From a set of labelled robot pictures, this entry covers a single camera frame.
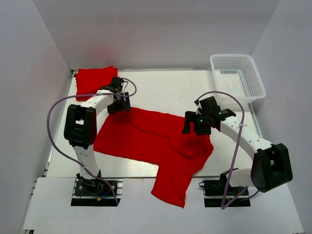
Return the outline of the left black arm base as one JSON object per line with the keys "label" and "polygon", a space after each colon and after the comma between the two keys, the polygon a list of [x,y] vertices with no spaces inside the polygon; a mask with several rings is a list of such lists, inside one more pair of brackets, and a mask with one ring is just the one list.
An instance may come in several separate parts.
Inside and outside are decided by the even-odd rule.
{"label": "left black arm base", "polygon": [[122,195],[122,179],[109,179],[108,184],[98,179],[76,175],[71,199],[72,207],[117,207]]}

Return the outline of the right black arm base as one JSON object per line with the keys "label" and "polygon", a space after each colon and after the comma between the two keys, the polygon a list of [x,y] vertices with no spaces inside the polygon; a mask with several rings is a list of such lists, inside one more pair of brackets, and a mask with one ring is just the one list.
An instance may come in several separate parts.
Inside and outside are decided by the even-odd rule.
{"label": "right black arm base", "polygon": [[[221,188],[219,180],[202,180],[199,182],[199,187],[203,189],[204,206],[205,208],[220,208],[224,190]],[[231,187],[229,186],[225,205],[230,202],[232,198],[238,195],[244,188],[243,187]],[[229,207],[250,207],[249,191],[246,190],[239,198],[237,198]]]}

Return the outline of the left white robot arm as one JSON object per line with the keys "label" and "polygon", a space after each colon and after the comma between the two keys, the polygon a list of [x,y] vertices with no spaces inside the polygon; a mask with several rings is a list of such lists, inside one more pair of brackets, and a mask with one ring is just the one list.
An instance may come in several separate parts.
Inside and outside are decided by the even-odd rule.
{"label": "left white robot arm", "polygon": [[105,109],[109,114],[130,111],[131,95],[125,91],[129,82],[126,78],[113,77],[109,85],[100,87],[82,104],[71,104],[67,109],[64,138],[76,153],[80,177],[88,180],[86,189],[94,195],[103,189],[93,148],[97,137],[97,116]]}

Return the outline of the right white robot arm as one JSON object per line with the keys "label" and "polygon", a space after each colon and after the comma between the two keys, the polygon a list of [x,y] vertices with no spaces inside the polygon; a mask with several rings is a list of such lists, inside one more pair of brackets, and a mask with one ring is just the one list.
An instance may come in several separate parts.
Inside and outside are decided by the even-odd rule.
{"label": "right white robot arm", "polygon": [[273,144],[254,133],[232,110],[222,110],[214,97],[196,101],[196,105],[195,112],[185,112],[184,134],[194,130],[197,135],[209,135],[215,128],[239,144],[253,161],[249,169],[233,169],[220,175],[223,193],[230,195],[238,187],[254,187],[265,193],[292,181],[289,151],[284,144]]}

